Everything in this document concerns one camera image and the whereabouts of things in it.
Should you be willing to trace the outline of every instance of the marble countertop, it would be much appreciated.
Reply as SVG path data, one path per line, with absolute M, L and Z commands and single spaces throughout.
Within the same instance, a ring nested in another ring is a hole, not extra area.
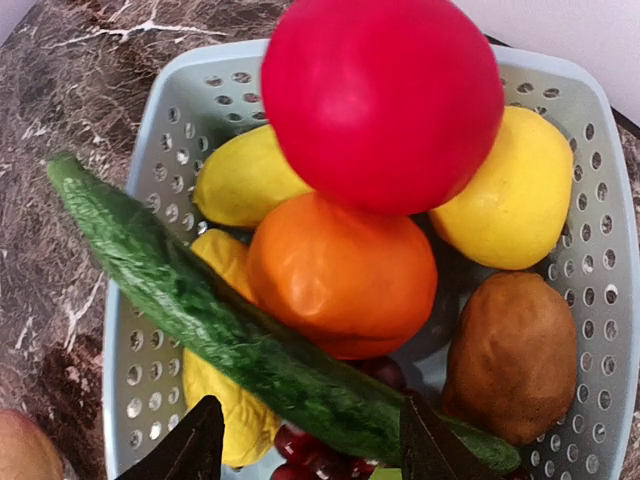
M 194 47 L 266 37 L 287 0 L 41 0 L 0 48 L 0 407 L 26 411 L 68 460 L 104 473 L 106 279 L 49 187 L 45 158 L 79 153 L 123 186 L 160 69 Z M 640 141 L 621 128 L 636 211 Z M 640 477 L 640 414 L 623 473 Z

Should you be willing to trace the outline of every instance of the green cucumber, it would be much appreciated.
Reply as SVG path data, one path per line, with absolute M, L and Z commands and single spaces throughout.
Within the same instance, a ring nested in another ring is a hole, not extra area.
M 48 173 L 104 270 L 159 328 L 333 448 L 401 464 L 402 395 L 247 302 L 140 202 L 73 155 L 57 155 Z M 445 420 L 482 462 L 501 472 L 517 467 L 513 447 Z

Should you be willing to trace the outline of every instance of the lemon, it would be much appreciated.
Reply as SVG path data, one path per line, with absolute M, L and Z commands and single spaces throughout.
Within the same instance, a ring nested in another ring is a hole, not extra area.
M 239 293 L 251 300 L 245 263 L 247 247 L 220 230 L 209 230 L 192 245 Z M 264 403 L 189 350 L 184 351 L 182 382 L 187 407 L 205 395 L 215 395 L 222 405 L 225 431 L 222 463 L 244 467 L 259 461 L 273 446 L 280 419 Z
M 209 156 L 194 202 L 212 222 L 254 228 L 280 203 L 309 191 L 284 158 L 273 128 L 264 125 Z
M 510 106 L 471 182 L 430 217 L 438 234 L 471 260 L 525 269 L 560 236 L 572 174 L 573 154 L 562 133 L 537 113 Z

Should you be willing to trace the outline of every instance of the red tomato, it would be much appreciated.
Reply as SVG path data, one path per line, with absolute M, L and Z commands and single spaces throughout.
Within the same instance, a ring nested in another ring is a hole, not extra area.
M 347 204 L 413 214 L 459 193 L 504 110 L 491 47 L 448 0 L 304 0 L 262 65 L 292 168 Z

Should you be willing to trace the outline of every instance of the plastic basket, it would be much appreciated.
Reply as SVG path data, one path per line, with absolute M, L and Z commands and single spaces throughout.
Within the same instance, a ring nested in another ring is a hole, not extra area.
M 206 229 L 190 201 L 202 162 L 233 135 L 265 122 L 259 68 L 266 46 L 257 40 L 189 51 L 151 90 L 127 189 L 185 242 Z M 537 479 L 613 480 L 629 437 L 640 346 L 639 253 L 616 125 L 602 88 L 580 67 L 515 49 L 494 51 L 507 102 L 544 115 L 575 150 L 567 226 L 542 268 L 572 305 L 578 388 L 566 419 L 523 449 L 523 460 Z M 423 391 L 442 388 L 453 317 L 432 320 L 419 341 L 395 355 Z M 186 408 L 181 347 L 136 312 L 113 282 L 105 329 L 104 428 L 114 478 L 150 452 Z M 257 465 L 225 470 L 223 478 L 267 480 L 281 462 L 272 450 Z

